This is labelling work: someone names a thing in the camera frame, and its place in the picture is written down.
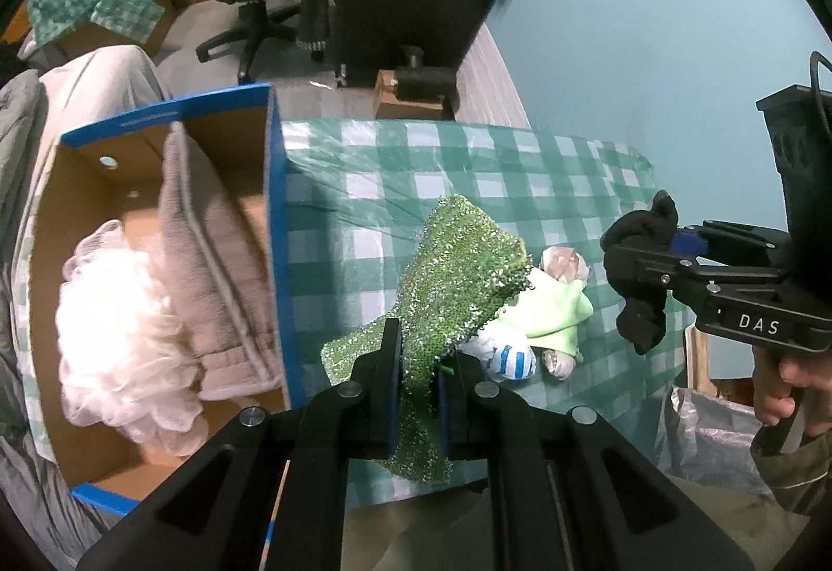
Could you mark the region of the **olive green sleeve forearm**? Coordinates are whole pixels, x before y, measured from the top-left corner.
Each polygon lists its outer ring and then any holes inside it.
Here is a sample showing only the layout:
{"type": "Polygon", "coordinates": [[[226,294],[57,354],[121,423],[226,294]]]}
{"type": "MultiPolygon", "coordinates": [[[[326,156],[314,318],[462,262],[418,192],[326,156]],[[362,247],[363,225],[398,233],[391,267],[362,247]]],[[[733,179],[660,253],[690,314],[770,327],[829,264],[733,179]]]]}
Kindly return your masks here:
{"type": "Polygon", "coordinates": [[[826,495],[830,477],[830,433],[804,440],[791,454],[771,450],[775,427],[762,427],[751,443],[761,479],[784,511],[811,515],[826,495]]]}

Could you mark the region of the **person's right hand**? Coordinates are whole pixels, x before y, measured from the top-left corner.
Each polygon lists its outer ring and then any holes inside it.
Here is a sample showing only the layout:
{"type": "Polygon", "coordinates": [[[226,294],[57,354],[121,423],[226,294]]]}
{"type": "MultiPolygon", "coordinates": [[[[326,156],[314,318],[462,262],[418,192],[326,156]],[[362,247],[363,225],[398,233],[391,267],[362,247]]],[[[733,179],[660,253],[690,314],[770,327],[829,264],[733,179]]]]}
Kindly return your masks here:
{"type": "Polygon", "coordinates": [[[805,410],[808,437],[818,437],[830,430],[830,391],[832,366],[830,352],[796,353],[774,357],[766,348],[753,348],[753,406],[756,418],[764,426],[777,426],[796,410],[794,394],[804,390],[801,408],[805,410]]]}

